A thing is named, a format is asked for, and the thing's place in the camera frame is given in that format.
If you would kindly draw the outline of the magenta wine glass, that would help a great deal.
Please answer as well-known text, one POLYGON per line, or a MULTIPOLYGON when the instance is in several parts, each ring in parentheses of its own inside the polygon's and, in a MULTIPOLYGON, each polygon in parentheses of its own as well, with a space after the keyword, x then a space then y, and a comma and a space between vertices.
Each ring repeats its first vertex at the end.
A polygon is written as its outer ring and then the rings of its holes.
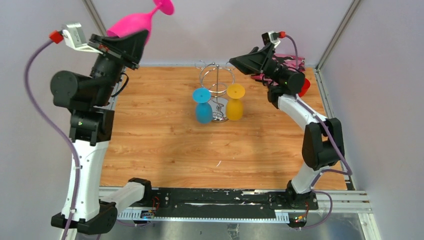
POLYGON ((114 23, 107 31, 108 37, 123 38, 139 31, 147 30, 148 34, 145 44, 149 42, 152 31, 153 16, 157 11, 170 16, 174 14, 175 8, 171 0, 154 0, 155 8, 148 13, 131 13, 116 23, 114 23))

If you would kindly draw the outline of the yellow wine glass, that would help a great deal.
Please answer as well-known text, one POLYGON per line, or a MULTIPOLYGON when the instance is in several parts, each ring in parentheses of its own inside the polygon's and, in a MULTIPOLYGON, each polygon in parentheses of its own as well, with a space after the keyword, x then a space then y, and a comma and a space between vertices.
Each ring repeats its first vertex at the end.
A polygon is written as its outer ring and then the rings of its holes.
POLYGON ((245 96, 246 90, 241 84, 234 83, 228 86, 226 94, 229 97, 226 116, 231 121, 238 121, 243 116, 244 107, 241 98, 245 96))

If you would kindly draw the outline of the chrome wine glass rack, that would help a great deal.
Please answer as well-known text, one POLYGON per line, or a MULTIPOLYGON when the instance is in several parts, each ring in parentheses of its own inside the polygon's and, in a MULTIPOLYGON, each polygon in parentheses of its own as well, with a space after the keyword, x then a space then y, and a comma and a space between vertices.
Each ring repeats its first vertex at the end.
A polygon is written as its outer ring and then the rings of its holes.
POLYGON ((207 63, 204 60, 199 60, 194 64, 195 68, 199 70, 198 81, 201 88, 206 88, 210 93, 210 99, 208 104, 211 106, 211 122, 213 123, 224 123, 228 121, 226 115, 226 107, 228 99, 226 99, 228 86, 236 82, 235 74, 233 73, 234 67, 229 66, 227 62, 224 66, 221 66, 214 61, 207 63), (213 84, 209 86, 205 84, 205 78, 210 74, 215 73, 213 84), (231 76, 229 83, 224 83, 220 80, 220 75, 228 73, 231 76))

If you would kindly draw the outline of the red wine glass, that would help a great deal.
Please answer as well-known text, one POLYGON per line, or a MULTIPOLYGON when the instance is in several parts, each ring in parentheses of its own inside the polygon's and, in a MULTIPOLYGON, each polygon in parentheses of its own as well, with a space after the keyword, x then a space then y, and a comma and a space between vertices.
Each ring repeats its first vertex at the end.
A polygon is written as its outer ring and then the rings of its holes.
POLYGON ((298 96, 299 97, 303 97, 308 92, 310 86, 311 86, 311 82, 307 78, 305 78, 304 79, 304 84, 303 84, 303 86, 301 88, 301 91, 298 94, 298 96))

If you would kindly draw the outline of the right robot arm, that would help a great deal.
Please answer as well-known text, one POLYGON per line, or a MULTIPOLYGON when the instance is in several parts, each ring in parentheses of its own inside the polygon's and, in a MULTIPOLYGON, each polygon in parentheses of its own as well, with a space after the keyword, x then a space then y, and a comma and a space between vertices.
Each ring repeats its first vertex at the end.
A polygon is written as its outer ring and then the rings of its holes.
POLYGON ((254 47, 245 55, 232 57, 229 63, 244 75, 263 74, 271 80, 267 99, 286 113, 304 131, 301 155, 303 164, 297 175, 287 183, 286 204, 298 209, 311 196, 320 177, 339 161, 344 161, 344 139, 341 121, 328 118, 307 105, 299 96, 305 74, 281 64, 274 58, 274 44, 254 47))

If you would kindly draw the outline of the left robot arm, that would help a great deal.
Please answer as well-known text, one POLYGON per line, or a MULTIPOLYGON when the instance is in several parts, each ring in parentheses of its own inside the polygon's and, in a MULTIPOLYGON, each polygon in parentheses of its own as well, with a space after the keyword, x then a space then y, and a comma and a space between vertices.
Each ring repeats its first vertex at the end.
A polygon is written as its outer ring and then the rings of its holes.
POLYGON ((99 55, 90 74, 61 70, 51 79, 53 104, 70 112, 65 139, 74 157, 67 198, 61 212, 51 218, 53 227, 75 229, 85 235, 105 234, 130 205, 146 207, 153 201, 151 182, 136 177, 110 195, 99 196, 115 116, 107 106, 124 69, 138 68, 148 35, 146 29, 123 37, 93 34, 88 46, 99 55))

